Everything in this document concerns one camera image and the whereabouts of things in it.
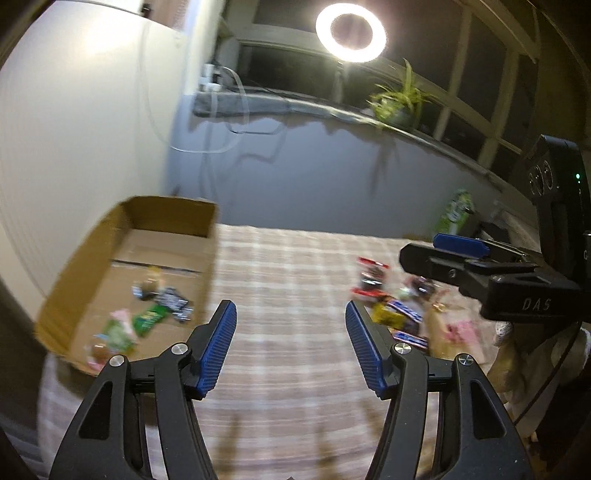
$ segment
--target blue gripper pad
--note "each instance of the blue gripper pad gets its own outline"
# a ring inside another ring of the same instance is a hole
[[[385,400],[387,398],[386,390],[389,386],[387,377],[392,373],[389,347],[379,335],[378,338],[372,339],[372,335],[368,332],[368,325],[362,319],[363,314],[367,317],[366,320],[369,319],[371,322],[365,308],[361,305],[356,306],[350,301],[345,311],[345,324],[365,382],[370,390]],[[383,343],[383,345],[377,345],[375,342]]]
[[[485,258],[491,254],[491,249],[481,240],[447,233],[435,235],[433,237],[433,247],[471,258]]]
[[[236,305],[231,301],[228,302],[221,317],[218,319],[215,317],[214,314],[212,322],[217,321],[217,325],[199,362],[200,375],[196,390],[202,397],[216,386],[223,361],[236,331]]]

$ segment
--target gray wall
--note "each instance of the gray wall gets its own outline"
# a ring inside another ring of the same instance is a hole
[[[181,102],[173,145],[216,150],[234,141],[221,120],[195,118]],[[242,118],[229,125],[240,130]],[[459,188],[485,216],[501,197],[486,179],[430,148],[369,125],[302,115],[255,118],[224,154],[173,151],[168,187],[220,204],[230,225],[428,236]]]

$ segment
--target camera lens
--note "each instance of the camera lens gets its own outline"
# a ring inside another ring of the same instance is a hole
[[[544,169],[542,170],[544,175],[544,180],[546,181],[546,185],[548,186],[549,190],[552,190],[554,186],[554,177],[552,176],[552,169],[547,161],[544,162]]]
[[[530,173],[530,190],[531,190],[531,194],[535,195],[534,176],[531,173]]]
[[[539,166],[535,168],[534,183],[535,189],[540,195],[542,195],[544,193],[544,179],[542,177],[542,171],[540,170]]]

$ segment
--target glowing ring lamp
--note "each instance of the glowing ring lamp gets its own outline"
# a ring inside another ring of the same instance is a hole
[[[341,15],[358,15],[364,18],[372,30],[372,39],[365,48],[353,50],[337,43],[332,36],[330,27],[337,17]],[[316,33],[320,42],[330,53],[340,60],[351,63],[363,63],[373,60],[384,51],[386,47],[386,31],[382,22],[373,13],[361,5],[355,4],[333,4],[326,7],[316,19]]]

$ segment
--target plaid tablecloth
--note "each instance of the plaid tablecloth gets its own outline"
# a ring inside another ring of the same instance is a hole
[[[345,328],[345,305],[358,282],[356,257],[404,272],[408,240],[333,233],[219,226],[219,253],[209,315],[222,299],[238,309],[238,327],[217,387],[194,402],[220,480],[355,480],[365,477],[387,402],[363,379]],[[477,302],[452,293],[476,320]],[[492,360],[495,352],[487,351]],[[48,355],[38,401],[42,456],[50,467],[92,379]],[[430,467],[437,397],[428,402],[420,471]],[[153,476],[166,478],[154,405],[147,402]]]

